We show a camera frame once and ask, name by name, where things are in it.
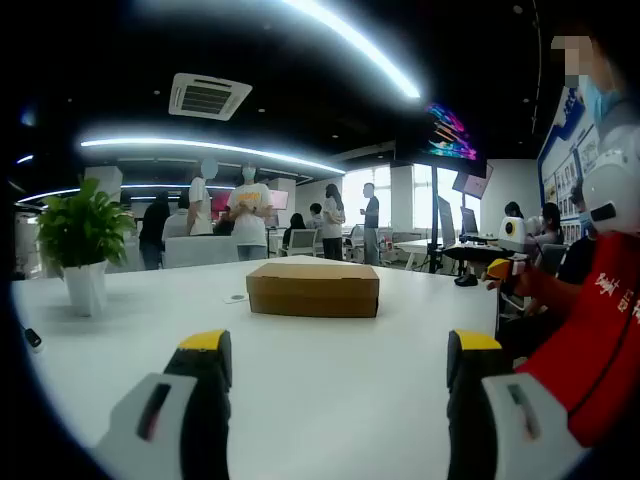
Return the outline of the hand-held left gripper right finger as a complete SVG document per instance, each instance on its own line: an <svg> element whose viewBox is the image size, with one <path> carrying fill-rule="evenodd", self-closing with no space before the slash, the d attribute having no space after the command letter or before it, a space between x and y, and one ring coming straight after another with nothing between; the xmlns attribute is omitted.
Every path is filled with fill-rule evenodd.
<svg viewBox="0 0 640 480"><path fill-rule="evenodd" d="M513 373L490 335L449 332L449 479L566 479L589 455L568 413L534 377Z"/></svg>

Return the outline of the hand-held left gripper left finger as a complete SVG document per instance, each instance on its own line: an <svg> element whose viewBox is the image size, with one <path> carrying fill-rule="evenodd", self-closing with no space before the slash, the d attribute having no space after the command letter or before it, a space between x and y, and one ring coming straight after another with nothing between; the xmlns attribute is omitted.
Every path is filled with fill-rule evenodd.
<svg viewBox="0 0 640 480"><path fill-rule="evenodd" d="M114 479L228 479L230 332L183 340L113 407L93 455Z"/></svg>

